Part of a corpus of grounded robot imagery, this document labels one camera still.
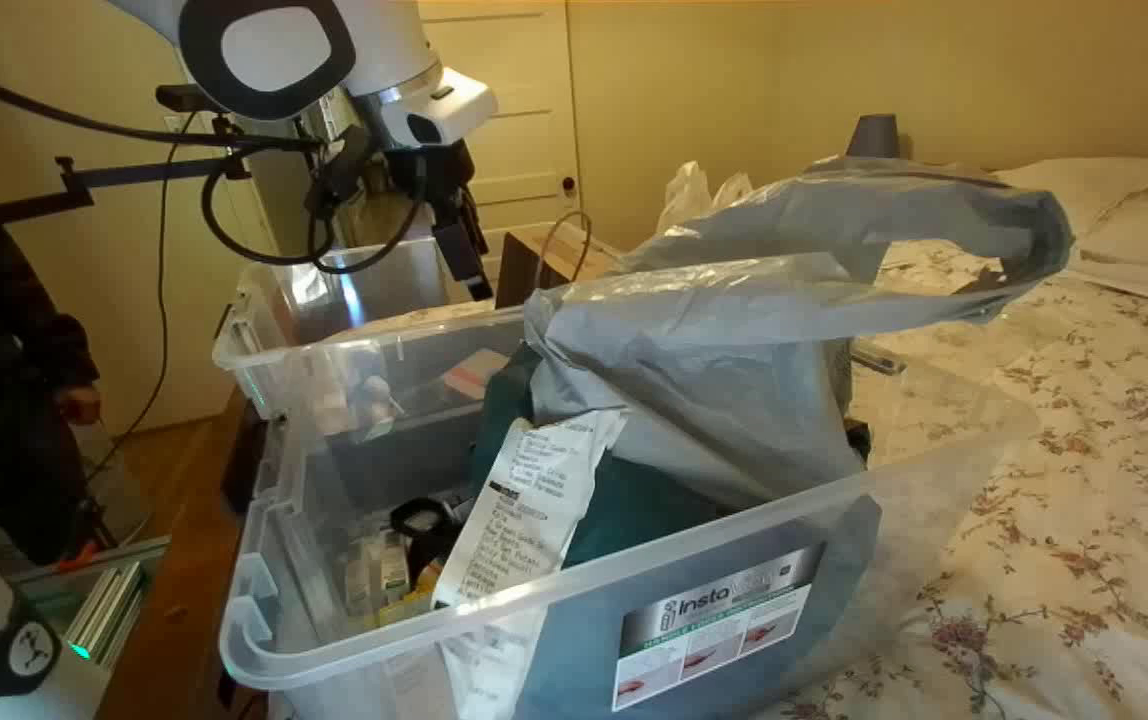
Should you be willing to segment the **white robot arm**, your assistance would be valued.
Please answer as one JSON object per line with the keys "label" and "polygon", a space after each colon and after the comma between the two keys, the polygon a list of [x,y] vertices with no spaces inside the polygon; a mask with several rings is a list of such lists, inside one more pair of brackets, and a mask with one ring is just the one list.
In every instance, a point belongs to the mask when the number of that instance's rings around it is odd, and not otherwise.
{"label": "white robot arm", "polygon": [[245,121],[287,121],[341,94],[356,121],[311,172],[305,261],[331,274],[331,213],[370,163],[413,213],[431,213],[431,242],[453,282],[486,300],[483,229],[471,201],[469,136],[497,94],[446,69],[425,35],[415,0],[110,0],[160,33],[195,90]]}

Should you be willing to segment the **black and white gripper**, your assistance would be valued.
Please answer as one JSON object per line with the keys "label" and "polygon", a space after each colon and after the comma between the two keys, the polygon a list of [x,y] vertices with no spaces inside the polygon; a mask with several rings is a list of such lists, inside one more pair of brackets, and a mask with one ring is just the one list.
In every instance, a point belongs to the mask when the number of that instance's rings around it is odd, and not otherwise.
{"label": "black and white gripper", "polygon": [[469,197],[476,172],[469,136],[499,112],[497,94],[446,65],[431,65],[413,82],[369,94],[361,117],[374,134],[381,154],[391,163],[397,185],[406,197],[437,205],[431,235],[444,265],[471,300],[491,295],[491,282],[479,265],[483,235]]}

